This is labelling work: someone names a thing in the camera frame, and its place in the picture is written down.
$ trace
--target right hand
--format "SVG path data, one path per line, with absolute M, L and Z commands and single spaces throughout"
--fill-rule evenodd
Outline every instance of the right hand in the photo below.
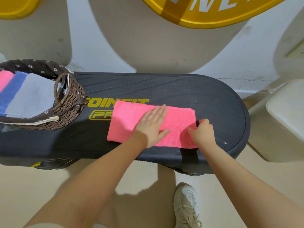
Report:
M 213 126 L 208 119 L 202 119 L 196 130 L 188 127 L 188 133 L 195 145 L 199 148 L 209 149 L 216 146 Z

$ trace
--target yellow stripe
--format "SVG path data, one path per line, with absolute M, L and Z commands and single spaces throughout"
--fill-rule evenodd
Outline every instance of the yellow stripe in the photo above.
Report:
M 36 167 L 36 166 L 40 166 L 41 162 L 37 162 L 36 164 L 32 165 L 31 167 Z

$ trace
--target floor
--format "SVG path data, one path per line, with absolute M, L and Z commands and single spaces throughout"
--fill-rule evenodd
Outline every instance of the floor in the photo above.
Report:
M 0 224 L 22 227 L 63 184 L 93 160 L 83 159 L 63 170 L 43 171 L 0 165 Z M 304 163 L 269 163 L 249 146 L 237 158 L 243 166 L 304 207 Z M 121 228 L 175 226 L 172 197 L 186 182 L 199 194 L 203 227 L 245 227 L 213 174 L 186 176 L 154 163 L 134 161 L 98 223 Z

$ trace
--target shoe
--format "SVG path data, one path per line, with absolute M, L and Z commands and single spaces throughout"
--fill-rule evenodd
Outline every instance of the shoe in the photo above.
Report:
M 202 222 L 199 220 L 197 198 L 197 193 L 192 186 L 186 183 L 177 185 L 173 199 L 176 216 L 175 228 L 202 227 Z

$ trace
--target basket handle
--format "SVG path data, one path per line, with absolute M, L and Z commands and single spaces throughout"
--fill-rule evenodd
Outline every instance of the basket handle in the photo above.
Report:
M 59 84 L 59 82 L 60 82 L 60 80 L 64 77 L 64 76 L 69 76 L 69 73 L 62 73 L 62 74 L 60 74 L 59 76 L 58 76 L 58 78 L 56 79 L 56 81 L 55 81 L 55 86 L 54 86 L 54 99 L 55 99 L 55 102 L 57 103 L 57 104 L 60 104 L 60 105 L 62 105 L 64 102 L 65 102 L 65 100 L 67 99 L 67 97 L 68 97 L 68 95 L 69 95 L 69 93 L 70 93 L 70 90 L 71 90 L 71 81 L 72 80 L 70 80 L 70 84 L 69 84 L 69 86 L 68 86 L 68 88 L 67 88 L 67 92 L 66 92 L 66 94 L 64 95 L 64 97 L 63 97 L 63 99 L 61 100 L 61 101 L 59 101 L 59 99 L 58 99 L 58 94 L 57 94 L 57 88 L 58 88 L 58 84 Z

